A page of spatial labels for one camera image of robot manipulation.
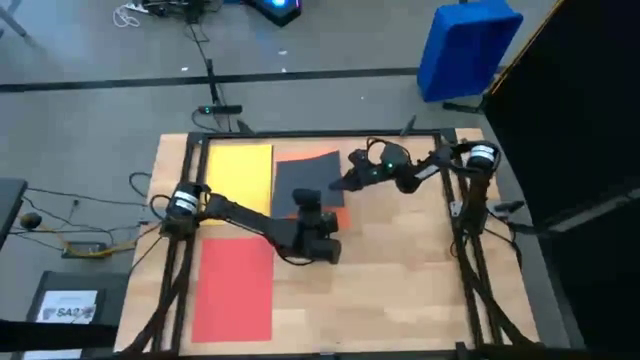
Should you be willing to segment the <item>black desk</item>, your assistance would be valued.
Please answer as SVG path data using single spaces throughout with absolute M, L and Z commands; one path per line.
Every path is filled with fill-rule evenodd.
M 24 179 L 0 177 L 0 251 L 22 205 L 27 186 Z

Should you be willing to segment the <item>black case white label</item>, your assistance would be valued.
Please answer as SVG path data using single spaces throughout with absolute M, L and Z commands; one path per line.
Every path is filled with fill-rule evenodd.
M 38 323 L 117 325 L 127 280 L 123 274 L 47 271 L 41 277 L 27 320 Z

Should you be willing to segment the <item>black paper sheet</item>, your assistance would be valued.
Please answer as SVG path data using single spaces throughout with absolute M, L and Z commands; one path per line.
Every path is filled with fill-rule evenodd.
M 341 166 L 338 151 L 309 159 L 278 162 L 271 201 L 271 216 L 284 218 L 295 215 L 298 206 L 292 194 L 299 188 L 320 191 L 321 204 L 324 207 L 344 207 L 343 192 L 329 189 L 329 185 L 340 178 Z

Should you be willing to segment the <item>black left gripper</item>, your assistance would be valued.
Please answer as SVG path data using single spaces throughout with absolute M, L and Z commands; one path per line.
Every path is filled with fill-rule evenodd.
M 299 237 L 301 240 L 327 239 L 339 230 L 338 218 L 334 212 L 321 211 L 319 190 L 295 189 L 292 198 L 299 212 Z

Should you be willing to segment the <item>red paper sheet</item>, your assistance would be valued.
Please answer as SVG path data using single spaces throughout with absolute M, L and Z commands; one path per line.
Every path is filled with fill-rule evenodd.
M 203 242 L 191 340 L 261 342 L 272 338 L 274 254 L 261 237 Z

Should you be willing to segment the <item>black device blue light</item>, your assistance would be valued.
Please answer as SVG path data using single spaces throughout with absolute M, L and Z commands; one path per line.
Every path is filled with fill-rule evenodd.
M 302 13 L 302 0 L 243 0 L 265 18 L 284 27 Z

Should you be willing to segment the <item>yellow paper sheet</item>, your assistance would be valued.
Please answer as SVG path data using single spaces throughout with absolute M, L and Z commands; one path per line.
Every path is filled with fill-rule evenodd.
M 214 193 L 264 215 L 271 214 L 271 145 L 213 145 L 206 184 Z

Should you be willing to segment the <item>black metal table frame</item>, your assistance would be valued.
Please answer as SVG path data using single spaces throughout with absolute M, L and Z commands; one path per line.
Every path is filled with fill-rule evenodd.
M 398 141 L 412 158 L 435 147 L 427 132 L 415 130 L 397 138 L 399 130 L 270 132 L 221 140 L 235 145 L 271 143 L 274 155 L 319 154 L 339 149 L 346 167 L 347 151 L 377 136 Z M 160 137 L 149 196 L 169 195 L 180 180 L 187 134 Z M 339 352 L 382 352 L 453 349 L 463 341 L 473 346 L 469 312 L 453 241 L 445 180 L 431 178 L 414 196 L 401 195 L 389 183 L 345 195 L 351 216 L 339 265 L 293 266 L 274 260 L 272 340 L 267 342 L 195 343 L 196 282 L 202 239 L 249 236 L 231 225 L 201 227 L 194 245 L 186 295 L 179 355 L 272 355 Z M 498 304 L 529 339 L 539 340 L 521 271 L 512 248 L 496 235 L 481 236 L 489 281 Z M 114 348 L 124 350 L 143 330 L 158 305 L 165 269 L 175 278 L 184 242 L 168 260 L 169 240 L 160 240 L 130 276 Z

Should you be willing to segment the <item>black electronics pile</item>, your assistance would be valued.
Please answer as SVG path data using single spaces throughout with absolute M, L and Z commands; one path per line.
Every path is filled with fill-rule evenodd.
M 187 24 L 199 21 L 209 0 L 140 0 L 140 5 L 159 17 L 181 16 Z

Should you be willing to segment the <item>blue plastic bin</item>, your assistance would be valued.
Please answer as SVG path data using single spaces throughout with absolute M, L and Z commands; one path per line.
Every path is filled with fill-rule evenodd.
M 443 5 L 433 17 L 418 68 L 422 99 L 481 94 L 523 22 L 506 0 Z

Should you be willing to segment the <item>black horizontal bar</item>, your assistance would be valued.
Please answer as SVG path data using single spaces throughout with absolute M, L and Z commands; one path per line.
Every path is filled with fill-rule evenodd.
M 117 326 L 16 322 L 0 319 L 0 352 L 102 348 L 114 345 Z

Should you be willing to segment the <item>black partition panel yellow edge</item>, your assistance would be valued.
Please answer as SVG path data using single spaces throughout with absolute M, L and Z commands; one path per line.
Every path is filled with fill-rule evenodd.
M 572 334 L 640 357 L 640 0 L 560 0 L 485 115 Z

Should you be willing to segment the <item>black floor outlet box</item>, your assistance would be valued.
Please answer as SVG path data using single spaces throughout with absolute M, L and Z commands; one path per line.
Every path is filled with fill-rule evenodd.
M 65 259 L 97 259 L 109 255 L 103 242 L 69 242 L 63 247 L 61 257 Z

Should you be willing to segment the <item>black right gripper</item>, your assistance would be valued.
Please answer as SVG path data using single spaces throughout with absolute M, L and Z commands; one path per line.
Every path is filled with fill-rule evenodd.
M 361 186 L 374 185 L 385 180 L 381 164 L 374 164 L 365 149 L 356 149 L 348 155 L 353 167 L 341 178 L 329 184 L 336 191 L 359 191 Z

